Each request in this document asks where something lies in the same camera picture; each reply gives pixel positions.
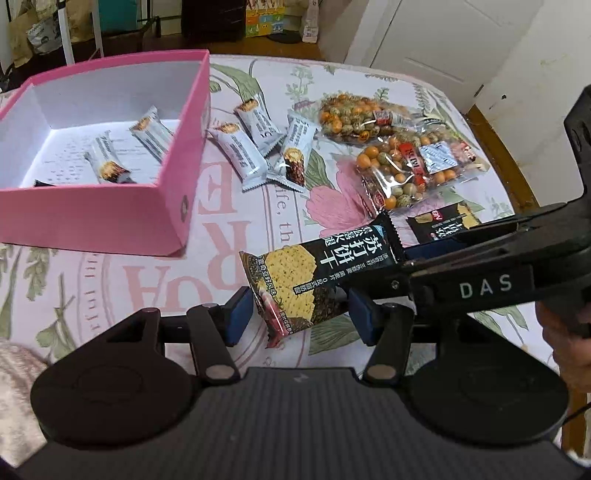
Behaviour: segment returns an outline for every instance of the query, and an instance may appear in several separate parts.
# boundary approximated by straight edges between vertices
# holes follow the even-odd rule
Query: black snack package
[[[55,185],[52,185],[51,183],[45,183],[44,181],[39,181],[39,180],[35,180],[35,183],[33,184],[34,187],[55,187]]]
[[[401,249],[390,218],[264,255],[240,252],[259,313],[269,327],[268,346],[346,311],[337,288],[356,272],[394,265]]]
[[[440,240],[480,225],[480,220],[476,218],[466,202],[454,203],[414,218],[407,218],[407,222],[421,244]]]

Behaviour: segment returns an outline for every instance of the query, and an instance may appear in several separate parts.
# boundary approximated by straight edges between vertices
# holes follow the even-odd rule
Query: finger
[[[535,316],[542,327],[551,327],[554,330],[567,332],[566,325],[560,320],[560,317],[540,301],[535,303]]]
[[[582,393],[591,392],[590,367],[560,367],[560,376],[570,388]]]
[[[563,364],[573,367],[586,367],[591,365],[591,339],[582,339],[580,337],[565,337],[556,334],[551,329],[547,329],[545,338],[554,348],[554,352],[561,359]]]

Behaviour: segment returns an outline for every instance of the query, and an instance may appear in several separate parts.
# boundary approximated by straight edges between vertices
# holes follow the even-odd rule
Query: blue gripper pad
[[[252,290],[247,289],[242,297],[236,302],[232,310],[227,313],[226,324],[226,346],[234,346],[240,341],[254,308],[254,295]]]
[[[349,290],[349,316],[364,344],[378,343],[384,330],[379,306],[355,288]]]

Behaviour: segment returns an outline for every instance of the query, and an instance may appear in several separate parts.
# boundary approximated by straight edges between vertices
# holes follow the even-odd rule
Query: human hand
[[[569,333],[560,318],[538,301],[535,313],[543,328],[544,340],[554,349],[554,360],[566,384],[580,392],[591,393],[591,339]],[[580,322],[591,323],[591,304],[577,315]]]

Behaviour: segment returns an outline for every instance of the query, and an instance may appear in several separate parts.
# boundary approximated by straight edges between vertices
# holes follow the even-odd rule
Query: white snack wrapper
[[[251,98],[238,105],[235,112],[246,125],[252,142],[263,156],[267,155],[279,143],[279,140],[285,136],[285,132],[275,126],[267,112],[255,99]]]
[[[150,107],[141,120],[129,130],[156,160],[162,163],[173,141],[173,133],[160,122],[158,109],[155,106]]]
[[[269,172],[268,178],[304,193],[306,168],[312,152],[312,142],[320,125],[292,110],[287,112],[289,127],[281,147],[281,156]]]
[[[223,124],[207,131],[230,158],[242,179],[243,192],[267,182],[267,161],[240,125]]]
[[[95,137],[84,158],[90,163],[99,183],[131,183],[131,172],[123,168],[109,138],[109,131]]]

